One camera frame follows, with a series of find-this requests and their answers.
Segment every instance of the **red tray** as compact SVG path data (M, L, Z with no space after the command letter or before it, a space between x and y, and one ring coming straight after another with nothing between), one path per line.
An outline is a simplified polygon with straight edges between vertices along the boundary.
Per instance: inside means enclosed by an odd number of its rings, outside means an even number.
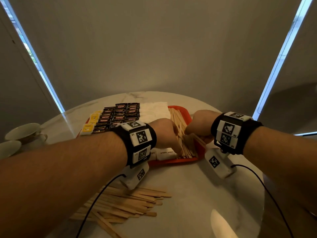
M191 118L191 116L186 108L183 108L181 106L168 106L168 107L179 110L180 113L182 114L184 120L185 120L185 123L187 125L190 124L190 122L192 121L192 118ZM198 157L192 157L192 159L185 158L185 159L170 159L170 160L151 160L148 162L148 164L149 164L149 166L165 165L165 164L177 164L177 163L185 163L185 162L194 162L194 161L197 161L197 160L204 158L205 148L203 146L201 146L196 140L194 140L194 145L195 145Z

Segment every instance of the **cup handle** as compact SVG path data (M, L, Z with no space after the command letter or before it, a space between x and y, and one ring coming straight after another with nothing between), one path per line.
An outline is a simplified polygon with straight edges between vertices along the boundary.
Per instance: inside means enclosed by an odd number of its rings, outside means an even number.
M47 140L47 134L41 134L41 135L43 135L45 137L45 140L44 140L44 142L45 142Z

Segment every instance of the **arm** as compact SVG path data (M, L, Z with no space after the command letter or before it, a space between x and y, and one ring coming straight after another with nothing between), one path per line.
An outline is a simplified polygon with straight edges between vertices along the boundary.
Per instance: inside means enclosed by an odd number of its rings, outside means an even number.
M156 132L156 147L181 152L171 120L160 119L150 125ZM0 237L45 236L126 163L125 145L113 132L0 160Z
M219 116L210 110L199 110L186 128L186 133L213 137L210 128ZM259 127L248 138L244 156L276 183L291 193L311 211L317 210L317 142Z

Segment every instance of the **wire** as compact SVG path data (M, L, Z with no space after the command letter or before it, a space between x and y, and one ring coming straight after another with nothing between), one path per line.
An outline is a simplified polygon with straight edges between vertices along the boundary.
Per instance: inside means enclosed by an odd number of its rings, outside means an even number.
M284 217L284 215L283 215L282 210L280 209L279 205L277 204L276 200L273 198L273 196L271 195L271 193L270 193L270 192L268 191L268 189L266 188L266 186L265 186L265 184L263 183L263 181L262 181L262 180L260 179L260 177L256 174L256 172L254 172L254 171L251 170L249 167L244 166L244 165L242 165L242 164L233 164L233 165L231 165L231 168L236 167L236 166L241 166L241 167L247 168L248 170L250 170L252 173L255 174L255 176L259 179L259 181L260 181L261 184L263 185L263 187L264 187L264 189L266 190L266 192L269 194L269 196L272 198L273 202L275 203L275 205L276 205L278 211L280 212L280 214L281 214L281 216L282 216L282 218L283 218L283 220L284 220L284 223L285 223L285 225L286 225L286 227L287 227L287 229L288 229L288 231L289 231L289 234L291 235L291 238L294 238L293 233L292 233L292 231L291 231L291 228L289 227L289 225L288 225L288 223L287 223L287 221L286 221L286 219L285 219L285 217Z
M87 220L87 217L88 217L88 215L89 215L91 209L93 208L93 205L94 205L94 204L96 203L96 201L98 200L99 196L101 196L101 194L105 191L105 189L109 186L109 184L111 184L112 181L114 181L115 179L117 179L117 178L120 177L120 176L123 176L123 177L126 178L126 175L125 175L125 174L120 174L120 175L114 177L112 180L110 180L110 182L109 182L108 184L106 184L105 188L103 188L103 189L101 190L101 192L99 192L99 194L97 195L96 199L95 199L95 200L93 201L93 203L91 204L91 206L90 206L90 208L89 208L89 210L88 210L88 212L87 212L87 214L86 214L84 220L82 221L81 226L80 226L80 228L79 228L79 230L78 230L78 232L77 232L76 238L79 237L80 232L81 232L81 230L82 230L82 227L84 226L84 224L85 224L85 222L86 222L86 220Z

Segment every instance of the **forearm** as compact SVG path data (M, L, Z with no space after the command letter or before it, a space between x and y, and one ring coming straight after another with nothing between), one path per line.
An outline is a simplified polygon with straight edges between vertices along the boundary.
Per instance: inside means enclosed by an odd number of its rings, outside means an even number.
M125 145L113 132L0 160L0 236L45 236L126 162Z
M316 210L317 142L266 127L257 128L244 147L244 156L309 209Z

